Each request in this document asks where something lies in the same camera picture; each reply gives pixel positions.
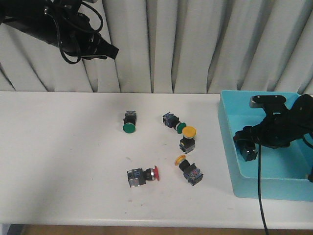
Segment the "curtain fold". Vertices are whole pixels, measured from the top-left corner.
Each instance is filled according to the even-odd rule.
[[[313,94],[312,0],[99,0],[115,60],[67,64],[58,48],[0,25],[0,90]],[[98,17],[82,6],[93,28]]]

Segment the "blue bin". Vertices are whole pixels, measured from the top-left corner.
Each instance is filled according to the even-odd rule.
[[[258,161],[245,162],[233,137],[244,126],[259,124],[266,116],[263,109],[250,108],[251,96],[273,94],[283,95],[287,99],[285,105],[288,109],[299,97],[297,93],[221,92],[219,122],[231,183],[237,197],[258,198]],[[261,157],[262,198],[313,201],[313,183],[307,180],[313,165],[313,149],[302,140],[296,140],[288,148],[262,146]]]

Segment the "floor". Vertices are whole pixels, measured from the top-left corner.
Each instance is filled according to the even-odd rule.
[[[255,229],[27,225],[22,235],[264,235]],[[313,230],[270,230],[270,235],[313,235]]]

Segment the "green push button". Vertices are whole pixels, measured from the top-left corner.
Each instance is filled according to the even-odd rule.
[[[177,127],[177,133],[178,134],[181,134],[182,133],[182,130],[186,127],[186,123],[182,122],[181,124],[178,125]]]
[[[133,133],[133,132],[135,132],[136,127],[135,127],[134,124],[128,122],[128,123],[124,124],[123,130],[124,130],[126,133]]]

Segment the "white table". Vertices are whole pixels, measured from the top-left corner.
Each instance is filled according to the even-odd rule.
[[[0,223],[262,228],[258,200],[233,194],[219,99],[0,92]],[[137,111],[133,134],[122,130],[126,110]],[[162,123],[168,111],[198,131],[187,154],[204,173],[194,187],[174,165],[181,135]],[[154,165],[159,182],[129,187],[127,170]],[[270,229],[313,229],[312,202],[263,206]]]

